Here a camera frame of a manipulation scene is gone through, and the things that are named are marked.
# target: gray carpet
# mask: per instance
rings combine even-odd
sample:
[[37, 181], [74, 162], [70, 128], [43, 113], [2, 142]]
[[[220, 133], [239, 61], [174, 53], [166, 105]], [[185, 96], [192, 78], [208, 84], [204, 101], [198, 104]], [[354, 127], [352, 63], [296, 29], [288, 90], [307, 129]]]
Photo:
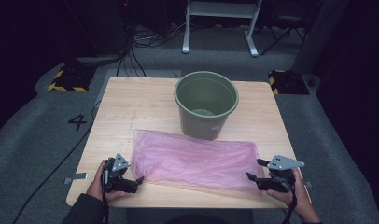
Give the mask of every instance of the gray carpet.
[[[264, 56], [252, 58], [244, 29], [198, 30], [191, 35], [188, 55], [181, 53], [182, 35], [156, 48], [134, 48], [134, 52], [150, 77], [180, 77], [208, 70], [231, 80], [268, 81], [270, 70], [292, 66], [300, 46], [295, 34]], [[262, 30], [254, 41], [262, 51], [273, 42], [273, 36]], [[136, 76], [135, 72], [142, 76], [135, 61], [133, 65], [135, 68], [126, 57], [119, 76]], [[0, 131], [0, 223], [12, 223], [26, 199], [91, 127], [93, 107], [104, 92], [105, 81], [116, 74], [118, 63], [99, 67], [89, 92], [48, 91], [61, 66], [57, 64], [40, 78], [35, 86], [36, 98]], [[303, 77], [308, 80], [311, 75]], [[296, 156], [306, 163], [302, 173], [313, 185], [309, 193], [316, 210], [325, 223], [379, 223], [367, 181], [323, 112], [316, 87], [309, 91], [310, 95], [276, 95], [275, 99]], [[87, 123], [76, 131], [77, 126], [68, 121], [78, 115], [83, 115]], [[70, 209], [65, 202], [70, 185], [64, 185], [63, 179], [76, 171], [86, 140], [87, 136], [35, 194], [18, 223], [63, 220]], [[112, 208], [111, 223], [126, 223], [125, 214], [125, 209]], [[280, 223], [284, 219], [281, 210], [254, 210], [253, 215], [255, 223]], [[292, 220], [300, 222], [295, 216]]]

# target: printed number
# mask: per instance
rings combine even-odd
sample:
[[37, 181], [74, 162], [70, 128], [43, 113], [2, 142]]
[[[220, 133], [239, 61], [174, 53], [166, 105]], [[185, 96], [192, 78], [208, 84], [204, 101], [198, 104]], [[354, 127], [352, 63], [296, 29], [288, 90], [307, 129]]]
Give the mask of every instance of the printed number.
[[70, 119], [68, 122], [69, 123], [75, 123], [77, 125], [76, 131], [78, 131], [79, 126], [81, 126], [81, 124], [87, 122], [87, 121], [82, 121], [83, 119], [84, 119], [84, 116], [80, 114], [80, 115], [76, 116], [75, 118]]

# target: green bucket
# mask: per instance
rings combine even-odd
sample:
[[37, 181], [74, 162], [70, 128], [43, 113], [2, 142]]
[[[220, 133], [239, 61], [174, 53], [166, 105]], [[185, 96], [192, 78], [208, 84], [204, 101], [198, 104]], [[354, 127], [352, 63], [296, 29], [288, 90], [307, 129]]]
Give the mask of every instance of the green bucket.
[[233, 83], [224, 76], [201, 71], [178, 80], [175, 101], [179, 107], [183, 134], [214, 140], [227, 117], [237, 107], [239, 95]]

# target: pink plastic bag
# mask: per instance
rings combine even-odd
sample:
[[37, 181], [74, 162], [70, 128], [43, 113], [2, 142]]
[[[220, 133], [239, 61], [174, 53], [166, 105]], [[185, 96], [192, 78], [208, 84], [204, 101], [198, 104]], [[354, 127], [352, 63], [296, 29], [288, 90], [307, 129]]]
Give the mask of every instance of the pink plastic bag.
[[135, 178], [173, 186], [235, 189], [260, 194], [246, 172], [264, 177], [252, 142], [207, 141], [186, 135], [134, 131]]

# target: human hand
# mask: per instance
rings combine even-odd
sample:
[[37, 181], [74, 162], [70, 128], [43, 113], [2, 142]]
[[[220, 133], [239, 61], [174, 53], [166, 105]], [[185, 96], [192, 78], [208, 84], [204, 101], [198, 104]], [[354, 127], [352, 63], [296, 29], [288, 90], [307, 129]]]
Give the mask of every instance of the human hand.
[[[93, 181], [91, 182], [90, 186], [88, 187], [87, 194], [91, 195], [92, 197], [103, 201], [103, 193], [102, 193], [102, 172], [103, 172], [103, 166], [105, 165], [105, 161], [102, 161], [100, 163], [99, 169], [97, 169], [96, 175], [94, 176]], [[110, 203], [118, 198], [121, 198], [125, 196], [126, 193], [124, 191], [112, 191], [110, 193], [105, 194], [105, 198], [107, 199], [107, 202]]]
[[[305, 185], [301, 180], [301, 175], [298, 168], [293, 168], [292, 173], [295, 177], [295, 194], [297, 196], [297, 206], [294, 209], [294, 212], [297, 213], [303, 222], [320, 222], [320, 217], [318, 216], [315, 208], [312, 206], [308, 193], [306, 191]], [[287, 193], [278, 192], [275, 190], [268, 189], [266, 191], [268, 195], [277, 200], [285, 203], [288, 207], [292, 202], [292, 192]]]

